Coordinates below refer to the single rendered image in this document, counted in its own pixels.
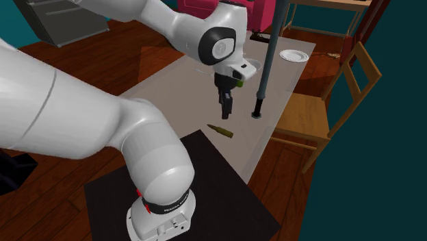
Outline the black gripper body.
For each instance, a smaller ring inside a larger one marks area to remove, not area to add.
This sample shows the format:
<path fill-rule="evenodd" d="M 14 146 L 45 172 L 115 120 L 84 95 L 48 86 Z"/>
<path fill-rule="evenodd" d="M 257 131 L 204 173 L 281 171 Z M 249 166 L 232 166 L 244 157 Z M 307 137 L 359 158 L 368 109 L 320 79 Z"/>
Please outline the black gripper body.
<path fill-rule="evenodd" d="M 227 75 L 214 73 L 214 84 L 218 89 L 218 94 L 221 96 L 227 94 L 231 97 L 231 91 L 235 87 L 235 80 Z"/>

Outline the olive brass pointed cylinder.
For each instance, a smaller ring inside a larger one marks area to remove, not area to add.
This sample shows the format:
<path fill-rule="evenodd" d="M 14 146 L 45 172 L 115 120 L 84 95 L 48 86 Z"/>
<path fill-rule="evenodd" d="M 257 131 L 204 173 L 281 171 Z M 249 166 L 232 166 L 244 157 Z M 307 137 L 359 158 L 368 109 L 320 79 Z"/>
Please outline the olive brass pointed cylinder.
<path fill-rule="evenodd" d="M 218 132 L 219 134 L 222 134 L 223 136 L 226 136 L 228 138 L 232 138 L 233 137 L 233 132 L 226 130 L 224 128 L 215 126 L 215 125 L 211 125 L 211 124 L 207 124 L 207 126 L 213 130 L 215 130 L 216 132 Z"/>

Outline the clear glass bowl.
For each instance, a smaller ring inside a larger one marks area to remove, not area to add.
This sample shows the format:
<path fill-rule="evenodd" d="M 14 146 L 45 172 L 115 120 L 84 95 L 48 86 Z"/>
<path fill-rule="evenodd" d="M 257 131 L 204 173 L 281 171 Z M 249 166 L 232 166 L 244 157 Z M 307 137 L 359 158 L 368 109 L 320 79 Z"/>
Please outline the clear glass bowl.
<path fill-rule="evenodd" d="M 256 68 L 256 71 L 258 72 L 262 68 L 262 63 L 258 60 L 254 60 L 251 58 L 246 58 L 246 61 L 250 63 L 252 66 Z"/>

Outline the grey table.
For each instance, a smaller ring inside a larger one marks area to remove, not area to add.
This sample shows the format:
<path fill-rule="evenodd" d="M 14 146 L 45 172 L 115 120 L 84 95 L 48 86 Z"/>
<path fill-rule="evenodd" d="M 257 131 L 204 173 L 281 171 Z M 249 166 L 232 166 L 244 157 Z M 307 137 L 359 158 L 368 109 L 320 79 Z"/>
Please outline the grey table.
<path fill-rule="evenodd" d="M 244 181 L 249 181 L 306 66 L 304 62 L 282 59 L 279 53 L 286 49 L 311 55 L 315 44 L 289 38 L 277 40 L 259 119 L 253 118 L 251 113 L 255 109 L 261 71 L 241 88 L 231 91 L 232 113 L 224 120 L 213 77 L 195 71 L 200 69 L 213 73 L 212 67 L 186 55 L 130 88 L 122 96 L 150 101 L 181 138 L 202 130 L 235 172 Z M 207 124 L 229 130 L 233 132 L 233 137 L 223 136 Z"/>

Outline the grey pole with black foot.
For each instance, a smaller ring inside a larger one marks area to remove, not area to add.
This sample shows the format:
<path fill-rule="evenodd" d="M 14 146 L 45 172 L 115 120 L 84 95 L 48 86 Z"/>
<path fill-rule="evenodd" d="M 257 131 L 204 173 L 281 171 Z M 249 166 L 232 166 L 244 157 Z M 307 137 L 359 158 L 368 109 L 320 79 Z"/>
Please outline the grey pole with black foot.
<path fill-rule="evenodd" d="M 285 13 L 286 13 L 285 8 L 289 5 L 289 2 L 290 0 L 276 0 L 274 16 L 272 19 L 272 31 L 271 31 L 270 40 L 268 43 L 268 50 L 266 52 L 266 58 L 263 65 L 261 80 L 259 82 L 259 87 L 256 93 L 257 100 L 255 104 L 255 109 L 251 113 L 251 116 L 255 119 L 261 118 L 261 106 L 262 106 L 263 100 L 266 97 L 266 88 L 268 85 L 268 78 L 270 75 L 272 62 L 274 59 L 276 44 L 279 38 L 281 26 L 285 19 Z"/>

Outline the pink sofa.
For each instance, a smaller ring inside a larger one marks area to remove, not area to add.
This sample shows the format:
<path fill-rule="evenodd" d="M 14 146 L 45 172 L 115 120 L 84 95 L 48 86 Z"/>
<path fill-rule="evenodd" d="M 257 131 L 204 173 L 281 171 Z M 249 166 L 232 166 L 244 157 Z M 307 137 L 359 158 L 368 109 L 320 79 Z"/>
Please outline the pink sofa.
<path fill-rule="evenodd" d="M 262 32 L 272 24 L 276 0 L 177 0 L 178 11 L 207 18 L 220 1 L 233 1 L 247 9 L 247 30 Z"/>

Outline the white plate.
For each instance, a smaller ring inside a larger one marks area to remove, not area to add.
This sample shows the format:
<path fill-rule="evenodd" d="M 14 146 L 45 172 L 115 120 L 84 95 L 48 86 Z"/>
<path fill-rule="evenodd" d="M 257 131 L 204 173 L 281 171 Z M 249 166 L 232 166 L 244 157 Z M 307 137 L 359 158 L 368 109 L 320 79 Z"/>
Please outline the white plate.
<path fill-rule="evenodd" d="M 305 52 L 295 49 L 282 50 L 279 56 L 284 60 L 295 63 L 307 62 L 309 60 L 309 56 Z"/>

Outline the wooden chair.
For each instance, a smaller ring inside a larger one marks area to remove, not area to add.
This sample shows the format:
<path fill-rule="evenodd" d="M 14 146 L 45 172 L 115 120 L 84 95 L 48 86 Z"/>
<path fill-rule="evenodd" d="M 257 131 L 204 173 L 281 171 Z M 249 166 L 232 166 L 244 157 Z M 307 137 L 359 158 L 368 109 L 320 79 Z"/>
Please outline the wooden chair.
<path fill-rule="evenodd" d="M 352 68 L 350 67 L 350 61 L 354 58 L 359 61 L 368 80 L 364 89 L 360 89 L 354 73 L 352 72 Z M 352 103 L 335 125 L 330 128 L 328 126 L 325 100 L 341 75 L 345 77 L 352 96 Z M 293 93 L 274 128 L 276 133 L 310 140 L 316 142 L 317 146 L 313 147 L 275 137 L 271 137 L 271 140 L 311 150 L 312 154 L 302 168 L 303 173 L 307 172 L 314 161 L 316 161 L 318 155 L 331 141 L 331 138 L 337 130 L 348 120 L 350 115 L 356 110 L 358 105 L 364 100 L 381 77 L 382 74 L 366 51 L 362 42 L 357 42 L 344 63 L 339 67 L 337 74 L 334 76 L 324 94 L 321 97 L 313 97 L 305 94 Z"/>

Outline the light wooden table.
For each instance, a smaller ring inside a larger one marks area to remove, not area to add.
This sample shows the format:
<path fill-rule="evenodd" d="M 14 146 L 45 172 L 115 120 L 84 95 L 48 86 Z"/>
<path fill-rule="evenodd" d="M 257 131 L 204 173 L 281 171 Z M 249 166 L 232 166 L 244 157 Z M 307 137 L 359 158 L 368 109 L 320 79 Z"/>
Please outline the light wooden table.
<path fill-rule="evenodd" d="M 290 2 L 285 7 L 285 20 L 283 21 L 280 34 L 283 34 L 286 29 L 297 29 L 318 34 L 326 34 L 345 38 L 355 30 L 356 24 L 359 22 L 362 13 L 370 6 L 371 2 L 372 0 L 290 0 Z M 353 11 L 354 16 L 346 30 L 346 33 L 344 34 L 318 29 L 310 29 L 306 27 L 299 27 L 293 25 L 294 15 L 296 13 L 296 8 L 298 5 L 308 5 L 336 10 L 348 10 Z"/>

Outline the grey metal cabinet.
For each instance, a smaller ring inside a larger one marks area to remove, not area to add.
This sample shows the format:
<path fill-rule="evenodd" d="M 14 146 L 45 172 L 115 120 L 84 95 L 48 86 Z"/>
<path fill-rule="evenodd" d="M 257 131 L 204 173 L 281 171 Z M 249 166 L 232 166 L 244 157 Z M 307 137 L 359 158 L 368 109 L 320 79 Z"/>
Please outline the grey metal cabinet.
<path fill-rule="evenodd" d="M 62 47 L 109 31 L 104 16 L 69 0 L 13 0 L 35 35 L 43 42 Z"/>

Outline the dark red door frame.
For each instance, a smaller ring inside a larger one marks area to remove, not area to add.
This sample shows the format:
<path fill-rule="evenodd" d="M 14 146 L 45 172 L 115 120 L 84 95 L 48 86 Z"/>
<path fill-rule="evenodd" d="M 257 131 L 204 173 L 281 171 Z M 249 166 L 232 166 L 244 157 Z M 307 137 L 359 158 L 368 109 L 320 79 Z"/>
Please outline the dark red door frame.
<path fill-rule="evenodd" d="M 367 42 L 390 1 L 391 0 L 372 0 L 354 35 L 345 37 L 344 39 L 339 61 L 340 66 L 349 56 L 356 43 L 361 42 L 361 44 L 364 45 Z"/>

